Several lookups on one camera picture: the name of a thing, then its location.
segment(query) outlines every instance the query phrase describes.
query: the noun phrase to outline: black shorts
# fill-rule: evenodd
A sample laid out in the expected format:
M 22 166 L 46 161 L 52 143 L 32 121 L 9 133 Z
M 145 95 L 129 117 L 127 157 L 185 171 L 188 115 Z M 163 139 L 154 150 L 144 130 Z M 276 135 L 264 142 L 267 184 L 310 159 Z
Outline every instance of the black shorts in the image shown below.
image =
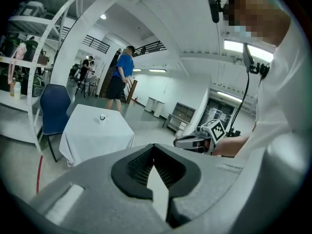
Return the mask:
M 123 83 L 121 78 L 113 76 L 107 87 L 106 97 L 108 99 L 120 99 L 121 93 L 125 87 L 126 84 Z

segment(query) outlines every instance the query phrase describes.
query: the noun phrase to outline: bottle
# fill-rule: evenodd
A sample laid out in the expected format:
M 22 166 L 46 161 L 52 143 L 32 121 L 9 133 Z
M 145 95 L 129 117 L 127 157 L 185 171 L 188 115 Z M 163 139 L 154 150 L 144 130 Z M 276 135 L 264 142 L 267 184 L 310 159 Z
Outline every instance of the bottle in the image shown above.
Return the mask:
M 20 99 L 20 82 L 17 81 L 14 86 L 14 99 Z
M 10 96 L 14 96 L 14 86 L 15 86 L 16 78 L 13 78 L 13 81 L 10 84 Z

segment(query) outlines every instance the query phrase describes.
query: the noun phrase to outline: blue t-shirt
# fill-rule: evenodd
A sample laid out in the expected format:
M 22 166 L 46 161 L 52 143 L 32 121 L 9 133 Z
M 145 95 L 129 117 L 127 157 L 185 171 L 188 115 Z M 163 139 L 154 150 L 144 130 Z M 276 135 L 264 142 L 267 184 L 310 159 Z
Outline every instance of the blue t-shirt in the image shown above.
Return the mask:
M 122 67 L 123 69 L 123 74 L 125 75 L 125 77 L 131 76 L 132 75 L 132 71 L 133 71 L 133 60 L 131 58 L 130 55 L 122 55 L 120 56 L 115 68 L 115 72 L 113 73 L 113 76 L 118 76 L 119 78 L 121 78 L 121 75 L 118 71 L 118 67 Z

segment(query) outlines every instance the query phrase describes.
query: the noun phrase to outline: blue chair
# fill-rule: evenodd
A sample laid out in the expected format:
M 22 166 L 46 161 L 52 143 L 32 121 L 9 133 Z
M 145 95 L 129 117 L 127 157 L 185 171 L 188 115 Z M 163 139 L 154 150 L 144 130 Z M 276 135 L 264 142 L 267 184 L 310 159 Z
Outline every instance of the blue chair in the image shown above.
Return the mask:
M 40 97 L 40 106 L 42 109 L 42 132 L 48 138 L 48 144 L 55 162 L 52 145 L 49 136 L 63 133 L 69 120 L 66 113 L 71 101 L 68 92 L 64 86 L 48 84 Z

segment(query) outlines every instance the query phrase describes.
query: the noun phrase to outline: man in blue shirt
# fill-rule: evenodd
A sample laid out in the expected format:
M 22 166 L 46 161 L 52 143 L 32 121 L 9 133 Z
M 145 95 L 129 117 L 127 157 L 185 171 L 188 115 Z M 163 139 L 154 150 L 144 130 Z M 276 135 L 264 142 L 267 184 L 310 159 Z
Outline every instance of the man in blue shirt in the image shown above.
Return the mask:
M 128 46 L 124 55 L 120 56 L 116 64 L 116 70 L 107 88 L 106 97 L 109 99 L 106 105 L 107 109 L 112 109 L 115 100 L 117 110 L 121 113 L 120 97 L 122 91 L 126 87 L 126 83 L 128 83 L 132 75 L 134 65 L 131 56 L 134 51 L 134 46 Z

